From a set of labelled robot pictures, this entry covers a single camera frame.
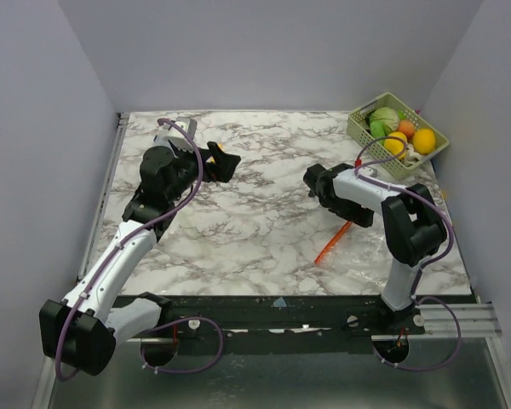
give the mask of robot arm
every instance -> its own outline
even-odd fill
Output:
[[[195,121],[178,118],[175,122],[194,136]],[[156,136],[154,146],[144,153],[141,184],[127,204],[112,242],[62,302],[48,300],[41,308],[40,332],[47,356],[55,357],[60,332],[73,308],[75,313],[66,332],[61,360],[91,375],[106,367],[117,345],[166,321],[170,301],[151,293],[139,295],[123,308],[112,309],[112,305],[127,278],[162,238],[174,217],[149,228],[141,230],[141,227],[172,210],[175,201],[197,179],[195,154],[189,145],[179,143],[178,136],[179,132],[170,127]],[[214,142],[208,143],[208,149],[199,151],[204,162],[203,181],[231,179],[240,162],[239,156],[224,153]],[[91,289],[86,290],[91,282]]]
[[[445,225],[439,216],[409,195],[358,178],[348,164],[329,170],[316,164],[307,169],[303,180],[320,204],[345,220],[368,228],[373,224],[374,213],[382,216],[386,242],[393,255],[382,300],[394,312],[408,308],[422,263],[446,240]],[[422,184],[390,186],[411,190],[433,203],[428,188]]]

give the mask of orange carrot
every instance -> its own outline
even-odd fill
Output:
[[[341,227],[341,230],[337,232],[335,236],[333,236],[333,239],[324,247],[324,249],[318,254],[318,257],[316,257],[316,260],[314,260],[315,264],[320,264],[320,262],[324,259],[325,255],[330,252],[330,250],[335,247],[337,242],[341,239],[341,237],[348,231],[348,229],[352,226],[352,222],[346,222],[343,227]]]

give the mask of orange fruit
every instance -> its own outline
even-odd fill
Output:
[[[409,119],[401,119],[399,121],[398,132],[405,134],[405,136],[407,136],[407,139],[410,139],[415,135],[416,128],[415,125]]]

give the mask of white marble surface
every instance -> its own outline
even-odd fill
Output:
[[[204,184],[158,246],[142,260],[123,294],[174,295],[376,294],[391,256],[382,219],[352,227],[319,265],[314,258],[344,221],[307,196],[305,169],[352,163],[359,146],[346,135],[344,112],[144,112],[131,114],[96,256],[107,246],[139,181],[142,154],[156,119],[198,121],[196,141],[224,145],[242,157],[228,184]],[[392,180],[382,169],[382,179]],[[406,184],[428,185],[444,208],[431,165]],[[427,268],[420,294],[469,293],[460,253]]]

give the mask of basket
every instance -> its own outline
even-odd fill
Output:
[[[401,161],[394,159],[382,164],[382,167],[388,171],[395,179],[405,179],[407,176],[414,174],[420,166],[431,160],[435,155],[441,152],[443,149],[449,146],[449,140],[446,139],[440,132],[438,132],[432,125],[428,124],[424,119],[417,115],[412,109],[406,104],[399,100],[395,95],[387,92],[377,96],[371,102],[363,105],[360,108],[353,110],[348,115],[347,133],[362,147],[367,145],[369,142],[374,141],[373,136],[367,132],[360,123],[365,121],[365,117],[377,108],[390,107],[397,111],[402,111],[405,117],[409,119],[414,125],[416,130],[420,128],[431,129],[435,134],[435,150],[429,155],[426,155],[422,160],[414,164],[405,166]],[[390,158],[393,155],[384,149],[384,146],[380,143],[374,143],[371,145],[367,152],[374,159],[385,159]]]

